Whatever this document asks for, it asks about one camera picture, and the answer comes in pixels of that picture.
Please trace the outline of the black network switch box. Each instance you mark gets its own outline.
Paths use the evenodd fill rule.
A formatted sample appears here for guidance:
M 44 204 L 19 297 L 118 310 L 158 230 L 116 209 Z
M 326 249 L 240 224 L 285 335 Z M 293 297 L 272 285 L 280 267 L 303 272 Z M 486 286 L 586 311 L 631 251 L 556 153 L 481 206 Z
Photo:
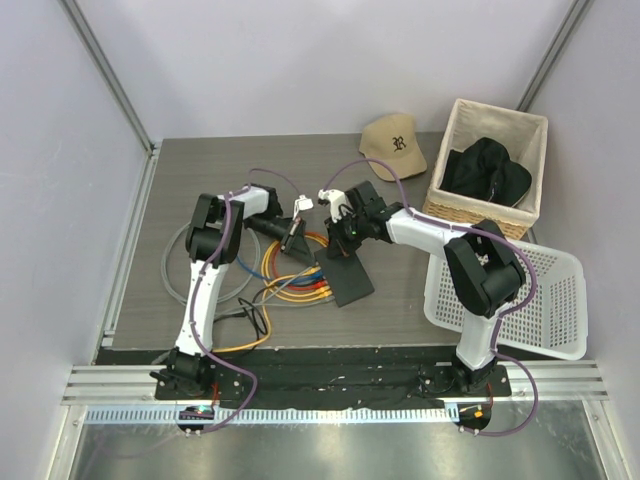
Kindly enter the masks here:
M 356 254 L 330 258 L 328 250 L 323 248 L 316 251 L 314 256 L 339 308 L 375 292 L 375 287 Z

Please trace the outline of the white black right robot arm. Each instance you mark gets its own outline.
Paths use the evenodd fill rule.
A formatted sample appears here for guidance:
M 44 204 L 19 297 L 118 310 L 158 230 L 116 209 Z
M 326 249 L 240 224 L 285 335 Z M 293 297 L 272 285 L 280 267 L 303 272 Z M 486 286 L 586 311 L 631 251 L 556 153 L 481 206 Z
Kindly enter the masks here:
M 330 215 L 325 221 L 328 245 L 315 258 L 339 306 L 374 291 L 356 254 L 367 239 L 410 246 L 446 262 L 465 313 L 450 369 L 452 386 L 465 395 L 483 389 L 496 365 L 499 312 L 526 281 L 497 225 L 485 220 L 471 227 L 447 226 L 400 202 L 386 203 L 368 181 L 347 191 L 321 190 L 318 202 Z

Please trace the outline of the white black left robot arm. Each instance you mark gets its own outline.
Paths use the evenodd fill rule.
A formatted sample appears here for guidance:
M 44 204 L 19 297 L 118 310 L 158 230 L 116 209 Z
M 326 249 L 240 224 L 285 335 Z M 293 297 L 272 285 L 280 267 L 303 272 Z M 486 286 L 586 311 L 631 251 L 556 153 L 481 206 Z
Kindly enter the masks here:
M 154 375 L 156 391 L 205 397 L 215 381 L 213 326 L 224 277 L 235 261 L 244 228 L 251 218 L 283 214 L 277 191 L 246 185 L 236 192 L 198 197 L 187 229 L 190 284 L 184 318 L 165 367 Z

